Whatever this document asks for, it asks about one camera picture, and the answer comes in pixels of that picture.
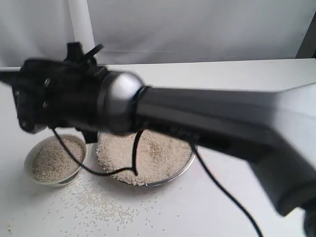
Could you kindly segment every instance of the white backdrop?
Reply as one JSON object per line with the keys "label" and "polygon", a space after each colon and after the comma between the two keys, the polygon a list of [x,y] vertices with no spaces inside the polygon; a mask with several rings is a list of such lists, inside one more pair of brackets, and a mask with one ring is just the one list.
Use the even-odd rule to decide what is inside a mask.
{"label": "white backdrop", "polygon": [[107,64],[293,58],[316,10],[315,0],[69,2],[71,15],[67,0],[0,0],[0,66],[61,59],[83,38],[105,46]]}

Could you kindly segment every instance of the small bowl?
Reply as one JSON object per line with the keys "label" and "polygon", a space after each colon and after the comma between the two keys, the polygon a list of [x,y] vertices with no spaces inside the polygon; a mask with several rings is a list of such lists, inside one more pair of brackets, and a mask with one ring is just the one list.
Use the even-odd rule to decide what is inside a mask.
{"label": "small bowl", "polygon": [[[70,141],[73,141],[73,142],[76,142],[78,143],[82,149],[83,149],[83,152],[84,152],[84,156],[83,156],[83,160],[84,161],[87,157],[87,146],[85,144],[85,142],[74,136],[74,135],[71,135],[71,134],[61,134],[60,135],[61,138],[65,138],[65,139],[68,139]],[[25,158],[25,161],[24,161],[24,171],[26,173],[26,175],[35,183],[37,184],[42,184],[42,185],[47,185],[47,186],[50,186],[50,187],[61,187],[61,186],[64,186],[64,185],[67,185],[69,183],[71,183],[75,178],[76,176],[78,175],[81,167],[78,167],[78,169],[73,172],[71,175],[69,175],[68,177],[62,179],[62,180],[59,180],[59,181],[55,181],[55,182],[40,182],[38,180],[36,180],[34,178],[34,175],[33,175],[33,171],[32,171],[32,166],[33,166],[33,161],[36,157],[36,155],[38,154],[38,152],[40,151],[40,149],[49,141],[53,140],[53,139],[56,139],[55,136],[51,136],[51,137],[47,137],[46,139],[42,140],[41,142],[37,143],[31,150],[30,152],[28,153],[28,155],[26,156]]]}
{"label": "small bowl", "polygon": [[[96,154],[96,157],[98,159],[98,153],[97,153],[97,150],[98,150],[98,146],[99,146],[99,141],[100,141],[100,136],[101,136],[102,133],[99,132],[98,134],[98,143],[97,143],[97,146],[96,146],[96,150],[95,150],[95,154]],[[114,178],[115,180],[121,182],[121,183],[124,183],[124,184],[127,184],[127,185],[131,185],[131,186],[135,186],[135,187],[155,187],[155,186],[160,186],[160,185],[164,185],[164,184],[167,184],[169,182],[171,182],[172,180],[175,180],[176,178],[178,178],[180,175],[182,175],[184,172],[186,172],[189,167],[192,165],[194,159],[195,159],[196,155],[191,151],[190,153],[190,158],[188,158],[188,162],[187,164],[182,168],[180,169],[177,173],[175,173],[174,175],[166,178],[166,179],[162,179],[160,181],[155,181],[155,182],[151,182],[151,183],[146,183],[144,185],[133,185],[133,184],[129,184],[127,182],[124,182],[122,180],[118,180],[116,178]]]}

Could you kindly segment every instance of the black wire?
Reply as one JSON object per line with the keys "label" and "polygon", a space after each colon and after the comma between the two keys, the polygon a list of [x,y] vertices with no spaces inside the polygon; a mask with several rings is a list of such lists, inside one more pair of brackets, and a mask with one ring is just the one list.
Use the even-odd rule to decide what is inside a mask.
{"label": "black wire", "polygon": [[138,143],[139,143],[139,139],[140,136],[142,135],[143,131],[140,131],[136,134],[135,140],[134,140],[134,144],[133,144],[133,152],[132,152],[132,167],[125,167],[125,168],[120,168],[114,171],[109,171],[109,172],[98,172],[98,171],[94,171],[92,169],[90,169],[89,167],[85,166],[83,163],[81,163],[80,161],[78,161],[75,156],[71,153],[71,151],[68,149],[68,147],[65,145],[65,143],[63,142],[62,138],[59,136],[59,134],[56,132],[55,129],[52,129],[56,139],[58,140],[58,142],[60,143],[60,145],[65,149],[66,153],[74,160],[74,162],[77,163],[77,165],[79,165],[80,167],[84,168],[86,171],[90,172],[91,174],[95,174],[98,176],[111,176],[117,173],[120,173],[122,171],[125,170],[131,170],[134,172],[134,174],[137,176],[138,172],[136,169],[136,152],[137,152],[137,147],[138,147]]}
{"label": "black wire", "polygon": [[204,163],[204,161],[202,160],[202,157],[200,156],[200,154],[198,153],[196,147],[193,144],[190,144],[191,150],[193,151],[193,153],[196,154],[197,159],[199,160],[200,164],[202,165],[203,169],[205,170],[205,172],[208,174],[208,176],[210,177],[210,179],[215,183],[215,185],[246,215],[246,217],[249,219],[249,221],[251,222],[252,226],[254,227],[254,229],[257,232],[257,235],[259,237],[263,237],[263,234],[258,226],[258,224],[256,223],[255,219],[250,215],[250,213],[246,210],[245,207],[243,207],[241,205],[241,203],[233,196],[231,195],[218,181],[217,179],[214,177],[214,175],[211,173],[211,171],[207,168],[206,164]]}

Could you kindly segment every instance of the uncooked rice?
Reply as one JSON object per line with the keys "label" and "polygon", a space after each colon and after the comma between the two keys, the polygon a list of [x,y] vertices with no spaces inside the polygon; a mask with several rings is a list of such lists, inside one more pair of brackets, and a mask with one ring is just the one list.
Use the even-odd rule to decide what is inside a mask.
{"label": "uncooked rice", "polygon": [[[106,171],[132,166],[132,148],[135,134],[125,137],[103,133],[100,136],[97,157]],[[190,146],[178,139],[151,131],[144,131],[138,144],[136,168],[113,175],[132,185],[143,186],[158,182],[178,173],[190,159]]]}
{"label": "uncooked rice", "polygon": [[[63,139],[71,153],[83,160],[84,151],[80,144]],[[32,171],[34,178],[40,182],[62,181],[78,169],[78,165],[67,155],[64,148],[56,139],[47,142],[37,153]]]}

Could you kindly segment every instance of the white tabletop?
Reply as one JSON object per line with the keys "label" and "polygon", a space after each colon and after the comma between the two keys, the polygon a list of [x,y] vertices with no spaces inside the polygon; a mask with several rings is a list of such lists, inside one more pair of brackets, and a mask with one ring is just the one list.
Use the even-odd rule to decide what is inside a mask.
{"label": "white tabletop", "polygon": [[[314,59],[120,65],[146,83],[169,87],[281,90],[316,81]],[[1,237],[254,237],[247,218],[213,185],[199,163],[169,185],[135,188],[82,171],[71,185],[46,188],[28,180],[28,151],[51,136],[18,126],[9,87],[0,86]],[[62,133],[78,134],[72,129]],[[280,217],[243,161],[200,152],[222,184],[258,221],[265,236],[303,236],[301,210]],[[88,164],[94,164],[90,156]]]}

